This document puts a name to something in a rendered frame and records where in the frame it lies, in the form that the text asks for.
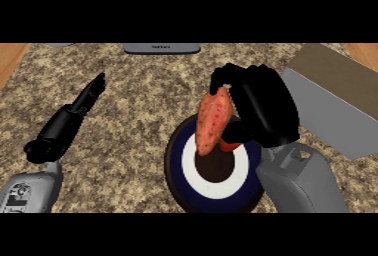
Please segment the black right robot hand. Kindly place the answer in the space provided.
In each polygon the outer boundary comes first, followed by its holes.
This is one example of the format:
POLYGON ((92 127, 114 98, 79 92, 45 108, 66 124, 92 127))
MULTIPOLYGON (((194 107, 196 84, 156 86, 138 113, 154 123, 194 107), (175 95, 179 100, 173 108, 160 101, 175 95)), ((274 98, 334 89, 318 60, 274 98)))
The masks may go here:
POLYGON ((228 84, 240 120, 224 131, 228 144, 252 140, 265 148, 284 146, 300 139, 299 110, 280 73, 265 64, 243 68, 228 63, 212 74, 210 94, 228 84))

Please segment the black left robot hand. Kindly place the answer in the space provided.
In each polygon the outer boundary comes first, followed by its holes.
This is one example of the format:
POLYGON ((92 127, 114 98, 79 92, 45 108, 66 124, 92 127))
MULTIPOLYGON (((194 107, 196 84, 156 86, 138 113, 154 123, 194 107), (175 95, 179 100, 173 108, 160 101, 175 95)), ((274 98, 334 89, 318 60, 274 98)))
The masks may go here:
POLYGON ((27 160, 35 164, 55 162, 64 156, 77 136, 85 117, 105 91, 105 73, 83 89, 72 104, 66 104, 48 121, 38 138, 24 147, 27 160))

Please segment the orange sweet potato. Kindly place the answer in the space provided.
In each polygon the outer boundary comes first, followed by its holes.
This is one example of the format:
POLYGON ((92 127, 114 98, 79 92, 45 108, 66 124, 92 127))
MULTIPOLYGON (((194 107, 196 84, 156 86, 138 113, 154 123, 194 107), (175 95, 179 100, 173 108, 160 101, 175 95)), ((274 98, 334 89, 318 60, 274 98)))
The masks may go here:
POLYGON ((198 107, 198 121, 196 130, 196 144, 200 156, 212 153, 216 145, 224 152, 232 152, 240 143, 228 143, 222 138, 227 125, 234 114, 232 99, 225 87, 212 95, 206 93, 198 107))

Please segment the grey and brown cardboard box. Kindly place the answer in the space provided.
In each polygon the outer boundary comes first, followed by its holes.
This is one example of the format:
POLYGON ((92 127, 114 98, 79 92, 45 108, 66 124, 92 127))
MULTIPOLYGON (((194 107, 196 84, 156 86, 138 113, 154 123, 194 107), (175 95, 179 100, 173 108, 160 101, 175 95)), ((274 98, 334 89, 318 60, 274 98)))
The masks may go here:
POLYGON ((378 72, 311 43, 283 79, 308 130, 349 159, 378 153, 378 72))

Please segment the navy and white round plate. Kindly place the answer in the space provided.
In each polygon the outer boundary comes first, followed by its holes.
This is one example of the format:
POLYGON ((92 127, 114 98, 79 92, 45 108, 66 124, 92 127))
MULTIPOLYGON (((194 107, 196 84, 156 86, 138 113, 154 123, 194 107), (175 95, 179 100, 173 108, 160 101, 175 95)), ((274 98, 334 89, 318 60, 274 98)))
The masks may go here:
POLYGON ((256 173, 261 145, 252 141, 232 152, 216 146, 200 156, 196 128, 193 115, 178 126, 166 149, 165 174, 175 200, 191 213, 249 213, 265 192, 256 173))

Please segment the grey appliance with label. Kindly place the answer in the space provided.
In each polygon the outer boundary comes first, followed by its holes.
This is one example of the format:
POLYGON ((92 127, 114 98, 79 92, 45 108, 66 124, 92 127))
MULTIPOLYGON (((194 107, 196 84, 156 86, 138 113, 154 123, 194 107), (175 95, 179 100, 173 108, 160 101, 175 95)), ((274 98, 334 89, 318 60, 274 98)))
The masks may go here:
POLYGON ((125 43, 129 54, 196 54, 201 51, 200 43, 125 43))

